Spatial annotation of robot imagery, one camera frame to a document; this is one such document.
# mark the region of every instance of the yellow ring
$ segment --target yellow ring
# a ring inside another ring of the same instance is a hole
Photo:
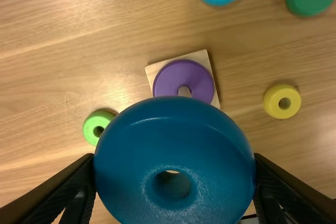
[[[276,119],[287,119],[298,113],[301,107],[301,96],[292,86],[281,84],[266,91],[264,108]]]

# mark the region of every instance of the ring hole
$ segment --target ring hole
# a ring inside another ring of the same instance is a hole
[[[165,170],[153,178],[153,190],[162,202],[179,202],[191,192],[187,175],[176,170]]]
[[[166,170],[166,172],[168,172],[168,173],[180,173],[180,172],[178,172],[178,171],[176,171],[176,170]]]
[[[181,86],[178,89],[179,91],[179,95],[180,97],[191,97],[191,92],[190,89],[187,86]]]
[[[93,134],[96,136],[96,137],[100,137],[101,134],[103,133],[104,131],[104,128],[102,126],[97,126],[93,129]]]
[[[279,107],[282,109],[282,110],[286,110],[290,107],[290,99],[288,99],[287,97],[285,98],[282,98],[280,101],[279,101]]]

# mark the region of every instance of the lime green ring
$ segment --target lime green ring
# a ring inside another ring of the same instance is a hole
[[[86,141],[97,146],[100,135],[113,118],[114,115],[107,111],[96,111],[89,115],[85,119],[82,129]]]

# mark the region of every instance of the wooden table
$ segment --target wooden table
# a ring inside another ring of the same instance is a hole
[[[253,150],[336,197],[336,4],[300,19],[284,0],[0,0],[0,206],[94,151],[92,111],[151,97],[148,63],[204,48]],[[300,90],[292,119],[262,108],[276,82]],[[117,222],[97,199],[92,223]]]

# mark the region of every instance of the wooden board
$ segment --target wooden board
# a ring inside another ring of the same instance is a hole
[[[150,98],[145,66],[204,48],[253,150],[336,198],[336,3],[302,19],[284,0],[0,0],[0,206],[95,151],[92,111]],[[302,95],[291,119],[262,108],[277,82]],[[117,223],[96,202],[91,223]]]
[[[150,64],[147,67],[145,67],[147,79],[148,79],[148,82],[149,82],[149,86],[151,87],[151,90],[153,90],[153,83],[154,83],[155,77],[158,74],[158,72],[165,65],[167,65],[169,62],[172,62],[174,60],[193,60],[193,61],[196,61],[199,64],[201,64],[203,67],[205,67],[209,71],[211,76],[214,78],[214,75],[212,73],[212,68],[211,68],[208,52],[204,49],[204,50],[200,50],[200,51],[197,51],[197,52],[192,52],[192,53],[187,54],[187,55],[182,55],[182,56],[178,56],[178,57],[175,57],[175,58],[172,58],[172,59],[163,60],[163,61],[160,61],[160,62],[157,62],[157,63],[154,63],[154,64]],[[220,109],[221,105],[219,103],[216,84],[214,84],[214,86],[215,86],[215,92],[214,92],[214,97],[212,99],[211,105]]]

